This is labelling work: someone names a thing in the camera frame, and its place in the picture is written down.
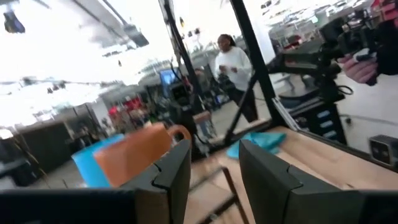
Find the metal rod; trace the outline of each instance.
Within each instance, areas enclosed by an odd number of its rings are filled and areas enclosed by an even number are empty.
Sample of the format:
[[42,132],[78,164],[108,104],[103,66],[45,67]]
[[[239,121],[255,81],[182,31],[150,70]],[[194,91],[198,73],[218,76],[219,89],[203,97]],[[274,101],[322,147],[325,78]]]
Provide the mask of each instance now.
[[112,6],[111,3],[108,2],[108,0],[102,0],[106,6],[109,7],[109,9],[120,19],[120,21],[122,21],[123,25],[127,25],[127,21],[123,18],[122,15],[120,15],[120,13]]
[[211,211],[203,220],[199,221],[198,224],[210,224],[217,220],[225,211],[227,211],[237,200],[235,195],[231,195],[224,202],[219,204],[213,211]]
[[234,182],[232,180],[231,173],[229,173],[229,170],[226,167],[223,167],[223,173],[228,183],[229,189],[231,189],[232,194],[236,196],[235,204],[238,207],[239,213],[241,214],[243,223],[249,224],[248,216],[246,215],[246,212],[244,212],[241,200],[239,199],[238,191],[236,191]]
[[90,109],[89,109],[87,103],[85,103],[85,108],[86,108],[86,110],[87,110],[87,113],[88,113],[88,116],[89,116],[89,118],[90,118],[91,124],[94,126],[95,134],[98,135],[98,134],[100,133],[100,131],[99,131],[99,129],[98,129],[98,126],[99,126],[99,125],[98,125],[97,122],[96,122],[96,117],[94,117],[93,114],[91,113],[91,111],[90,111]]
[[298,131],[300,130],[300,126],[296,123],[296,121],[292,118],[292,116],[290,115],[290,113],[286,110],[286,108],[283,106],[283,104],[279,101],[279,99],[274,98],[272,99],[276,109],[278,110],[278,112],[280,113],[280,115],[282,116],[282,118],[284,119],[284,121],[286,122],[286,125],[292,129],[293,131]]
[[244,92],[241,101],[239,102],[239,108],[238,111],[236,112],[234,119],[232,120],[232,123],[230,124],[229,128],[226,131],[225,137],[224,137],[224,142],[230,142],[231,141],[231,137],[234,134],[234,130],[236,128],[236,125],[238,124],[239,118],[242,115],[242,111],[243,111],[243,107],[245,106],[246,102],[247,102],[247,98],[248,98],[248,92],[251,91],[254,87],[254,85],[257,82],[257,77],[259,76],[259,74],[257,72],[254,72],[254,75],[250,78],[249,81],[249,86],[247,88],[247,90]]
[[200,179],[198,182],[192,184],[192,186],[189,188],[189,192],[195,191],[197,188],[202,186],[204,183],[209,181],[210,179],[215,178],[219,173],[223,171],[223,167],[219,167],[216,170],[214,170],[211,174],[208,174],[206,177]]
[[238,24],[241,28],[247,49],[251,54],[251,62],[253,64],[253,68],[255,69],[255,75],[257,74],[269,114],[271,115],[273,122],[283,125],[285,121],[276,110],[275,105],[272,102],[272,99],[275,98],[274,87],[272,86],[271,79],[269,78],[268,68],[262,57],[261,50],[243,0],[230,0],[230,2],[232,8],[234,9]]
[[77,113],[77,111],[76,111],[76,107],[73,107],[72,110],[73,110],[73,112],[75,113],[76,117],[79,118],[79,115],[78,115],[78,113]]
[[166,2],[164,4],[164,6],[162,6],[162,7],[164,7],[164,9],[166,11],[166,14],[167,14],[166,23],[167,23],[167,25],[170,26],[170,30],[172,32],[173,39],[176,41],[176,44],[177,44],[177,46],[176,46],[178,48],[177,50],[178,50],[179,54],[181,55],[182,60],[184,61],[185,68],[187,69],[187,72],[188,72],[189,80],[190,80],[191,84],[193,85],[193,92],[196,96],[204,98],[201,86],[200,86],[198,78],[195,74],[195,70],[193,69],[193,65],[190,60],[189,54],[184,46],[181,35],[178,32],[177,24],[174,20],[174,16],[172,15],[170,5],[169,5],[169,3]]

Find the blue object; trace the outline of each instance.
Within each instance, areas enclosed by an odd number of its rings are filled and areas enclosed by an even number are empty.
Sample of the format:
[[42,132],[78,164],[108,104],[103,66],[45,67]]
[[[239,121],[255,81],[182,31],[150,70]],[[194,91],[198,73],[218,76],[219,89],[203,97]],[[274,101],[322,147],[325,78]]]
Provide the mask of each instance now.
[[121,141],[123,138],[122,134],[118,134],[96,142],[72,155],[72,159],[88,187],[111,187],[101,167],[95,161],[94,153]]
[[169,85],[177,80],[175,73],[172,69],[161,70],[160,74],[160,82],[163,86],[163,95],[164,97],[169,97]]
[[[277,146],[282,143],[285,138],[285,133],[249,133],[243,136],[241,140],[249,140],[263,148],[265,151],[277,154],[279,152],[279,148]],[[227,156],[233,159],[239,159],[239,142],[240,141],[234,143],[226,151]]]

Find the dark pants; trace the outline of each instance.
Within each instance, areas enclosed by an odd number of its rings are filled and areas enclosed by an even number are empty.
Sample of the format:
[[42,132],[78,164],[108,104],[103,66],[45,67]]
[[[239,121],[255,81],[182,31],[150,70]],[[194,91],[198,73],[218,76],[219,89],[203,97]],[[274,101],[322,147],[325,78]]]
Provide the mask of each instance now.
[[[240,103],[243,95],[244,95],[244,91],[238,90],[236,88],[233,88],[228,91],[229,98],[231,100],[233,100],[236,103],[236,105],[238,105],[238,106],[239,106],[239,103]],[[248,95],[246,97],[246,102],[243,107],[242,114],[249,123],[259,119],[259,116],[257,113],[257,106],[256,106],[256,97],[254,96],[253,90],[248,91]]]

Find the white sweater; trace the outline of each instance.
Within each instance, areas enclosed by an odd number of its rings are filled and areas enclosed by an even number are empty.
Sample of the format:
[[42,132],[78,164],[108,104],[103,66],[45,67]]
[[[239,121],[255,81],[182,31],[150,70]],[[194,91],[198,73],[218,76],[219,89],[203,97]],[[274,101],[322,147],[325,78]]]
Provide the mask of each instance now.
[[[218,76],[221,74],[220,65],[226,67],[226,74],[235,87],[241,91],[246,91],[249,86],[249,80],[252,72],[252,65],[249,57],[239,47],[232,47],[232,49],[226,53],[219,52],[215,62],[215,78],[218,80]],[[238,72],[232,72],[231,68],[237,68]]]

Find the workbench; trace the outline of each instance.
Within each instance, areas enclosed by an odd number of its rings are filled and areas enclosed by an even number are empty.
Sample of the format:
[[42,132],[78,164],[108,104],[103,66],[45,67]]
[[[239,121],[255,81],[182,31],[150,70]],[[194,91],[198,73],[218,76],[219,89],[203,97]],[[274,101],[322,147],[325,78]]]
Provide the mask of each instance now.
[[[279,158],[329,184],[343,190],[398,190],[398,174],[394,171],[285,127],[276,127],[268,131],[287,135],[280,145],[280,152],[277,155]],[[204,161],[192,164],[191,182],[194,183],[209,175],[219,166],[228,168],[249,222],[255,223],[241,178],[239,162],[227,157],[226,150],[216,152]],[[230,193],[222,174],[191,192],[188,196],[184,223],[197,223]],[[241,224],[243,221],[238,209],[232,206],[213,223]]]

